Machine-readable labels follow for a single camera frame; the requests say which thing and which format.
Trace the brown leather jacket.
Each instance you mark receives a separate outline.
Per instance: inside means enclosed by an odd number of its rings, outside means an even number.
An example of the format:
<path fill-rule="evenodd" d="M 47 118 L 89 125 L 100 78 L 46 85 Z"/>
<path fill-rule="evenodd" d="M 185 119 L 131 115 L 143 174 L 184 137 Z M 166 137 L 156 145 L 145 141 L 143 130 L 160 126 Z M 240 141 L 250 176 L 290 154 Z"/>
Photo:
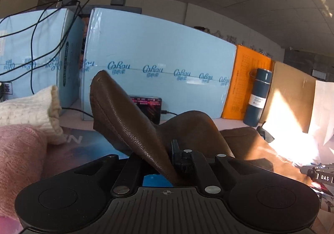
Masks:
<path fill-rule="evenodd" d="M 170 160 L 172 140 L 177 140 L 180 149 L 200 152 L 208 159 L 226 154 L 311 185 L 307 175 L 280 157 L 251 127 L 218 130 L 201 111 L 187 111 L 160 125 L 153 124 L 106 71 L 94 76 L 89 100 L 94 130 L 115 149 L 140 155 L 173 185 L 180 184 L 181 178 Z"/>

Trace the white paper bag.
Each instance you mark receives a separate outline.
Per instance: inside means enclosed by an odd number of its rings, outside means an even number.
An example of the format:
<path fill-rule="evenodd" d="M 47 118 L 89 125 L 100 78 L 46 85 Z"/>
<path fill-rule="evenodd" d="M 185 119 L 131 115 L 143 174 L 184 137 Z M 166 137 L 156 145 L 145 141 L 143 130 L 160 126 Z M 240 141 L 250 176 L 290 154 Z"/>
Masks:
<path fill-rule="evenodd" d="M 319 145 L 325 145 L 333 136 L 334 96 L 333 82 L 316 80 L 314 102 L 308 134 Z"/>

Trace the blue printed table mat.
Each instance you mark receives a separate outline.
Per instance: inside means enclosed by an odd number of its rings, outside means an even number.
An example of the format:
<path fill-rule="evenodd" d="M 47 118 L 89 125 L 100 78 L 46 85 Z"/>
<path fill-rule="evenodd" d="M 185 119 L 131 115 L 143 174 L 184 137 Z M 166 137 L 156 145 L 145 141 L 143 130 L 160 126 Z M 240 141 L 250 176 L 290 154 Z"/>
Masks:
<path fill-rule="evenodd" d="M 127 146 L 117 150 L 104 136 L 94 130 L 64 128 L 63 132 L 65 139 L 63 144 L 47 147 L 43 178 L 79 167 L 109 154 L 116 154 L 119 159 L 128 158 L 131 154 Z"/>

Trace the smartphone with lit screen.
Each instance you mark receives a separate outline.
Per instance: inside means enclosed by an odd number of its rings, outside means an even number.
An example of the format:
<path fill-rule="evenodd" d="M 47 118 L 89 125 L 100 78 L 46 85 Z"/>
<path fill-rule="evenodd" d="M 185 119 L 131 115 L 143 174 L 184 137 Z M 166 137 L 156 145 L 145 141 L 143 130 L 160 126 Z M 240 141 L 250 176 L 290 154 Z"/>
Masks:
<path fill-rule="evenodd" d="M 161 118 L 162 99 L 158 97 L 130 97 L 133 103 L 141 110 L 141 112 L 149 118 L 153 124 L 159 125 Z"/>

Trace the brown cardboard box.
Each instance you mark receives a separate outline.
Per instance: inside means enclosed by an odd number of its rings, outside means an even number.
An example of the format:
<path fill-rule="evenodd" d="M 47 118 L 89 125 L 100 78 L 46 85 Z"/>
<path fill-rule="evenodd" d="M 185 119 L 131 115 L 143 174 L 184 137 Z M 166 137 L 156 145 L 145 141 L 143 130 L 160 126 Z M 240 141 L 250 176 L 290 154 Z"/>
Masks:
<path fill-rule="evenodd" d="M 316 78 L 282 62 L 275 62 L 271 86 L 260 122 L 275 128 L 307 133 L 314 103 Z"/>

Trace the dark blue vacuum bottle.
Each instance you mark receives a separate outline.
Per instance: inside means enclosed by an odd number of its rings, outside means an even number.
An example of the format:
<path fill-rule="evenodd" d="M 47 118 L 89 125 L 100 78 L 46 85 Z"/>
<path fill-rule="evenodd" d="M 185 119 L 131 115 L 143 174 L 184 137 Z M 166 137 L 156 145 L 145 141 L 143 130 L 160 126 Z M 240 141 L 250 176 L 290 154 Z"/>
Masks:
<path fill-rule="evenodd" d="M 266 104 L 272 80 L 272 72 L 262 68 L 256 70 L 255 80 L 243 122 L 251 127 L 258 125 Z"/>

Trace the pink knit sweater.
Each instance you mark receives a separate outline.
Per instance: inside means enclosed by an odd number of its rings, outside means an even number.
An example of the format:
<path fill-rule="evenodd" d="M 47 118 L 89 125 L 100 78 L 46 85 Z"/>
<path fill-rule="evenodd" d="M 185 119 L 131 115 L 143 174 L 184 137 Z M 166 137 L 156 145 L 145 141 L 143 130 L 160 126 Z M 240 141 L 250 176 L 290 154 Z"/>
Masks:
<path fill-rule="evenodd" d="M 1 127 L 1 217 L 17 219 L 15 198 L 40 180 L 48 142 L 29 125 Z"/>

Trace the cream knit sweater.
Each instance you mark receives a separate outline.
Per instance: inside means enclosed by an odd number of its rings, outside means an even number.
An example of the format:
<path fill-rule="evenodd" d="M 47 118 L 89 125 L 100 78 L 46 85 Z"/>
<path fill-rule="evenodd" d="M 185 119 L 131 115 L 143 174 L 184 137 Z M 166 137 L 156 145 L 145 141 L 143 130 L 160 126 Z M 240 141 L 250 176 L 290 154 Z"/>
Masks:
<path fill-rule="evenodd" d="M 65 142 L 61 111 L 58 87 L 51 85 L 34 95 L 1 102 L 1 126 L 30 125 L 43 132 L 49 144 L 60 145 Z"/>

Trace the large light blue box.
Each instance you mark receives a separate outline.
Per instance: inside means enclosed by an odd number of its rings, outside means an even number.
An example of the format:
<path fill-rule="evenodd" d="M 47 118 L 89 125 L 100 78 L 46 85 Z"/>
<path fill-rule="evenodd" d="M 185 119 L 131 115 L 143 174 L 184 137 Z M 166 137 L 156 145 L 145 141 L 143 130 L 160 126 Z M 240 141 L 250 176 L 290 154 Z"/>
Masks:
<path fill-rule="evenodd" d="M 229 90 L 237 48 L 178 23 L 125 11 L 94 8 L 82 73 L 84 119 L 92 116 L 92 79 L 106 71 L 133 97 L 162 100 L 180 114 L 196 110 L 217 119 Z"/>

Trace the orange cardboard box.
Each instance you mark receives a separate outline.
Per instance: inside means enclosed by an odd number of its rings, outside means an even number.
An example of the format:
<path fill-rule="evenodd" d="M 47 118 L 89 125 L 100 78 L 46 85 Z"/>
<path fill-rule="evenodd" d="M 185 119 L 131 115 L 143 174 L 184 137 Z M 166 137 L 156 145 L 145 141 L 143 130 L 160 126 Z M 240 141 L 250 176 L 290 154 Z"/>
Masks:
<path fill-rule="evenodd" d="M 248 47 L 238 45 L 228 95 L 221 117 L 243 120 L 257 69 L 271 71 L 273 61 Z"/>

